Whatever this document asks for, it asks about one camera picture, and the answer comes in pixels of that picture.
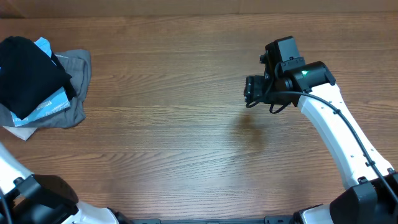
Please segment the black t-shirt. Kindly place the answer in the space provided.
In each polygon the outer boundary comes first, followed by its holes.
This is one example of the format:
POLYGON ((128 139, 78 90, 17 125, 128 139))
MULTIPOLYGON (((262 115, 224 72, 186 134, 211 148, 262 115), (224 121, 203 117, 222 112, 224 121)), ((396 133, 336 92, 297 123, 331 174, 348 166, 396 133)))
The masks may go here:
POLYGON ((33 41, 10 36, 1 42, 1 104, 24 119, 69 80, 33 41))

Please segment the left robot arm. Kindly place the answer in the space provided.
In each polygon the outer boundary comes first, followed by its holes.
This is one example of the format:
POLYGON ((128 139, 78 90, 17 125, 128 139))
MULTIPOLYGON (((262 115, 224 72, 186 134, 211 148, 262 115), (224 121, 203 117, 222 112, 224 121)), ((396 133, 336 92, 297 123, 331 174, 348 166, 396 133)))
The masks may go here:
POLYGON ((91 96, 89 120, 74 131, 45 130, 7 142, 33 170, 11 194, 19 222, 54 223, 80 202, 135 217, 245 217, 270 207, 264 134, 238 115, 229 88, 129 87, 91 96))

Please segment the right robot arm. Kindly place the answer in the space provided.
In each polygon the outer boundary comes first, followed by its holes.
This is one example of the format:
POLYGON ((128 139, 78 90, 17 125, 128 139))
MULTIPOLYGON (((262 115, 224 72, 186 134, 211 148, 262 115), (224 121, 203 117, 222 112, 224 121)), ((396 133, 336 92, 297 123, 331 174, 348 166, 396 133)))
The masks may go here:
POLYGON ((299 223, 397 223, 397 171, 370 143, 322 62, 286 70, 278 92, 311 121, 345 188, 328 205, 298 212, 299 223))

